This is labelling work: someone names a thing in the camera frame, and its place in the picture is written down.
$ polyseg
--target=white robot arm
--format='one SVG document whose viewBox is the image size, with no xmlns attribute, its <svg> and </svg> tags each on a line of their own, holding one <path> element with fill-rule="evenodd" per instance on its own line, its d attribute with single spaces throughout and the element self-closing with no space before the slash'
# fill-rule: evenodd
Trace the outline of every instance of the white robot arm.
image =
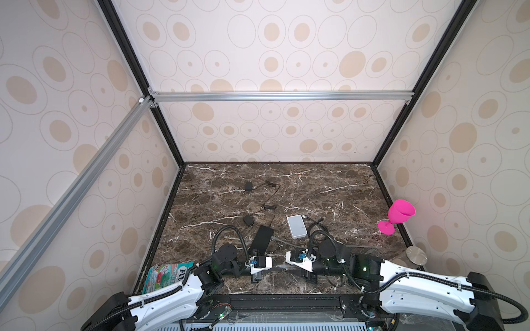
<svg viewBox="0 0 530 331">
<path fill-rule="evenodd" d="M 326 236 L 328 239 L 320 243 L 317 252 L 293 249 L 286 253 L 285 262 L 299 267 L 301 275 L 310 280 L 318 275 L 347 276 L 349 284 L 362 293 L 350 303 L 360 307 L 368 319 L 380 313 L 389 316 L 405 312 L 448 319 L 466 325 L 470 331 L 502 331 L 504 323 L 521 323 L 528 318 L 527 310 L 518 302 L 494 293 L 482 274 L 471 272 L 467 277 L 454 277 L 409 269 L 377 257 L 352 254 L 329 234 Z M 211 295 L 223 286 L 221 274 L 239 276 L 244 272 L 257 281 L 262 271 L 272 267 L 269 257 L 249 257 L 246 266 L 246 260 L 238 263 L 236 256 L 235 247 L 225 244 L 211 259 L 188 269 L 182 281 L 139 296 L 117 293 L 81 331 L 151 331 L 177 320 L 206 317 L 212 308 Z M 520 316 L 502 319 L 497 299 L 516 306 Z M 210 331 L 227 313 L 229 310 L 215 316 L 209 327 L 197 331 Z"/>
</svg>

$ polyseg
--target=marble surface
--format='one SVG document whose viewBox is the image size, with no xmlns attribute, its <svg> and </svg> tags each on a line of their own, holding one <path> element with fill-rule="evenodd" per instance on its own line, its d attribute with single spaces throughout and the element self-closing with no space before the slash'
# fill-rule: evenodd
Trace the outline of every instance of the marble surface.
<svg viewBox="0 0 530 331">
<path fill-rule="evenodd" d="M 153 264 L 200 262 L 210 256 L 211 238 L 223 225 L 237 226 L 250 245 L 259 225 L 269 225 L 273 212 L 254 215 L 254 227 L 247 227 L 242 216 L 260 210 L 276 190 L 263 185 L 248 193 L 245 181 L 257 186 L 268 180 L 281 185 L 268 205 L 276 205 L 272 222 L 274 235 L 284 241 L 306 246 L 308 239 L 293 239 L 287 216 L 304 214 L 322 222 L 336 240 L 355 252 L 390 259 L 405 250 L 399 232 L 383 235 L 377 222 L 387 218 L 388 207 L 372 170 L 361 164 L 188 164 L 176 194 L 170 216 L 155 254 Z M 217 247 L 224 243 L 241 244 L 234 231 L 223 232 Z M 343 293 L 349 286 L 341 280 L 321 276 L 319 284 L 307 283 L 286 268 L 283 261 L 287 244 L 271 241 L 267 254 L 272 256 L 273 271 L 252 284 L 248 276 L 225 277 L 222 293 Z"/>
</svg>

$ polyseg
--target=wall panel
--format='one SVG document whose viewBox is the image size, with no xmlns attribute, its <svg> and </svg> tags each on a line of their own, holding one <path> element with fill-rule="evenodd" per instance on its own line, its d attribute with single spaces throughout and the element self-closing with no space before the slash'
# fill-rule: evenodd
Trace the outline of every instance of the wall panel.
<svg viewBox="0 0 530 331">
<path fill-rule="evenodd" d="M 528 0 L 489 0 L 475 10 L 379 167 L 392 198 L 416 205 L 405 226 L 428 270 L 481 272 L 527 308 L 529 8 Z"/>
<path fill-rule="evenodd" d="M 0 330 L 77 330 L 135 285 L 178 167 L 149 110 L 0 314 Z"/>
<path fill-rule="evenodd" d="M 140 96 L 90 0 L 0 4 L 0 270 Z"/>
<path fill-rule="evenodd" d="M 369 162 L 404 101 L 160 105 L 185 161 Z"/>
<path fill-rule="evenodd" d="M 162 92 L 412 89 L 460 0 L 121 0 Z"/>
</svg>

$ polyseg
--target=white power bank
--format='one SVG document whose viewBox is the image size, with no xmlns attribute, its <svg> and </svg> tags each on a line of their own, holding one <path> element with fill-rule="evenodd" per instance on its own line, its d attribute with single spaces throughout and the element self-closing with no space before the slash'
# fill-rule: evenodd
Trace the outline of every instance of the white power bank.
<svg viewBox="0 0 530 331">
<path fill-rule="evenodd" d="M 301 215 L 294 215 L 287 217 L 291 237 L 294 239 L 304 238 L 307 236 L 307 229 L 305 228 L 304 219 Z"/>
</svg>

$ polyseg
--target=snack package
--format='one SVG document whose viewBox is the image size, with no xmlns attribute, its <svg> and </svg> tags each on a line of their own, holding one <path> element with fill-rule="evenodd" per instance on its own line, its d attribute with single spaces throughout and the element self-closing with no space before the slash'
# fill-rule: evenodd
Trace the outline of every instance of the snack package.
<svg viewBox="0 0 530 331">
<path fill-rule="evenodd" d="M 193 266 L 193 262 L 154 265 L 147 273 L 142 294 L 156 291 L 184 279 L 186 270 Z"/>
</svg>

